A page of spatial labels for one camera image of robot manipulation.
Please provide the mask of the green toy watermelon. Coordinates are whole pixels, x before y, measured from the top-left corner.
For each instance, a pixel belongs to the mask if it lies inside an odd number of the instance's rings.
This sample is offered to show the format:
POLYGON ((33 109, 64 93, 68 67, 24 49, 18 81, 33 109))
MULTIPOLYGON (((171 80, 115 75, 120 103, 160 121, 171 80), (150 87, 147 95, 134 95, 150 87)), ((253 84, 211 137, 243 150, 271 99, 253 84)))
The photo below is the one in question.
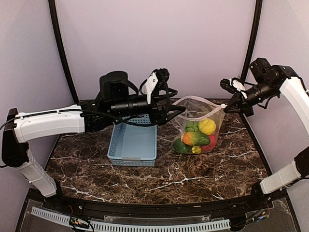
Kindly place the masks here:
POLYGON ((199 132, 198 121, 187 121, 185 125, 186 132, 199 132))

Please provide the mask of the clear zip top bag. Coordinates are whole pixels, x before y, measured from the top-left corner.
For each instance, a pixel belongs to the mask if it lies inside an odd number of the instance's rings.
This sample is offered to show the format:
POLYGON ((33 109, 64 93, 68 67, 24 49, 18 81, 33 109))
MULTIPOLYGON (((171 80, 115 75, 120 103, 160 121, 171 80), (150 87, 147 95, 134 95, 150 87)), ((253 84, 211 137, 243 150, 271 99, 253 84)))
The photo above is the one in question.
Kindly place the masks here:
POLYGON ((184 106, 186 108, 185 112, 176 116, 171 120, 175 129, 179 131, 179 135, 173 139, 173 142, 177 139, 183 138, 183 134, 186 133, 185 125, 187 121, 202 121, 206 118, 212 119, 216 123, 216 131, 213 133, 217 139, 222 125, 226 108, 226 104, 215 104, 209 100, 206 100, 198 96, 186 96, 181 99, 176 100, 173 103, 174 106, 184 106))

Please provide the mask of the green orange toy mango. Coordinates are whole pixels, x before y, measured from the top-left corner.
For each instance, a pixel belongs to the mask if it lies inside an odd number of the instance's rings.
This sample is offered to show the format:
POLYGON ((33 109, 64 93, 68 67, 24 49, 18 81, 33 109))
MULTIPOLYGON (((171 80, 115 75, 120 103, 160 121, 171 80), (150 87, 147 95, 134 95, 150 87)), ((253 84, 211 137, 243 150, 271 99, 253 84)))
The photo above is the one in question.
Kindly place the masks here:
POLYGON ((208 135, 200 132, 186 132, 183 134, 182 142, 189 146, 209 145, 211 140, 208 135))

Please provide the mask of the yellow toy lemon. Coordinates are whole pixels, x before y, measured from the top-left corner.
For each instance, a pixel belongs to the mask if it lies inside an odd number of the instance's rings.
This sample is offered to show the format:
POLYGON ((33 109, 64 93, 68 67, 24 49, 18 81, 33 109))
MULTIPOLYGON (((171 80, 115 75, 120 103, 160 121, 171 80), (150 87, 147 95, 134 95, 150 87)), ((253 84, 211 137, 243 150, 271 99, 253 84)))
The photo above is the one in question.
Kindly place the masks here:
POLYGON ((216 123, 209 118, 206 118, 198 123, 199 130, 205 135, 212 135, 216 131, 216 123))

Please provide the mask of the green toy bell pepper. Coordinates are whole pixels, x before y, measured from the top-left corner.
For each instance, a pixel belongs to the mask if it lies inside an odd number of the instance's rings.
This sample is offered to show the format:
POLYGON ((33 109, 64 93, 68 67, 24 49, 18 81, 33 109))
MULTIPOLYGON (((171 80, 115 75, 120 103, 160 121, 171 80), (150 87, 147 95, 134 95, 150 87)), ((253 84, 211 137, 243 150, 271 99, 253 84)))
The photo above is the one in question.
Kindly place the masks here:
POLYGON ((191 146, 183 143, 180 138, 175 140, 172 146, 175 152, 178 152, 181 154, 190 154, 191 152, 191 146))

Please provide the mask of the yellow toy banana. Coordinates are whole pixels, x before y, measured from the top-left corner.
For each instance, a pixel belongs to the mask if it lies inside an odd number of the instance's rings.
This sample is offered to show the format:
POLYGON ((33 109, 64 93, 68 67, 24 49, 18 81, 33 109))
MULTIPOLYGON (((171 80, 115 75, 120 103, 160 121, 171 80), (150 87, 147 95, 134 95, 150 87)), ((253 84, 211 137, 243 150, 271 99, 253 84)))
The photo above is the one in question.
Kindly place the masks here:
POLYGON ((193 154, 201 154, 202 148, 200 146, 193 146, 192 147, 192 153, 193 154))

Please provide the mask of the red toy apple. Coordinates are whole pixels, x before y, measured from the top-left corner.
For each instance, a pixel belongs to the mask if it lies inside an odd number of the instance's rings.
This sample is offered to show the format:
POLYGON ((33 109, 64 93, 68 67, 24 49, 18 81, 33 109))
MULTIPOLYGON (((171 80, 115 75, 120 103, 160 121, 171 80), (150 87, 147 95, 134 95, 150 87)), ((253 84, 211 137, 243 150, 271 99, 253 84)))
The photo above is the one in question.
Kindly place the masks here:
POLYGON ((210 143, 208 145, 201 146, 203 153, 211 152, 216 146, 217 137, 214 134, 212 134, 212 135, 209 135, 209 139, 210 139, 210 143))

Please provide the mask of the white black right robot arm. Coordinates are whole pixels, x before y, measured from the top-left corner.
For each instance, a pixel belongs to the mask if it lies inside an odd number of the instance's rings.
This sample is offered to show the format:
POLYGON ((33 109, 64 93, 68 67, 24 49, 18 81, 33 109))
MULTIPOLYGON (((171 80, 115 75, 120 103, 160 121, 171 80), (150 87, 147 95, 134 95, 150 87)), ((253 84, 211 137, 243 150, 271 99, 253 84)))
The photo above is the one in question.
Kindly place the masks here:
MULTIPOLYGON (((224 109, 225 113, 253 115, 253 106, 266 109, 270 99, 284 96, 291 104, 302 124, 309 128, 309 90, 303 79, 289 66, 273 65, 267 68, 251 66, 256 84, 246 89, 244 82, 233 78, 221 81, 221 87, 233 96, 224 109)), ((305 148, 294 160, 258 183, 259 191, 247 198, 246 205, 256 210, 265 202, 265 195, 279 189, 289 188, 301 179, 309 177, 309 150, 305 148)))

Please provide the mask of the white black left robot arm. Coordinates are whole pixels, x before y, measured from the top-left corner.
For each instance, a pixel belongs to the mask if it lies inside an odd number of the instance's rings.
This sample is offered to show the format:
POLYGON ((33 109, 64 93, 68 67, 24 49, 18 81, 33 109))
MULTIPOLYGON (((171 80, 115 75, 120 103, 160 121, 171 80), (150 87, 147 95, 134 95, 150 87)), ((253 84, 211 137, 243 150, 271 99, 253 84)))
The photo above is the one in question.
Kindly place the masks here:
POLYGON ((64 133, 97 132, 115 122, 134 126, 132 118, 140 115, 149 117, 146 127, 164 125, 184 111, 185 107, 172 105, 166 95, 149 100, 145 96, 109 100, 97 97, 36 113, 19 113, 13 108, 0 127, 3 130, 1 159, 4 167, 17 169, 56 210, 63 211, 68 207, 68 199, 62 196, 60 185, 32 156, 30 140, 64 133))

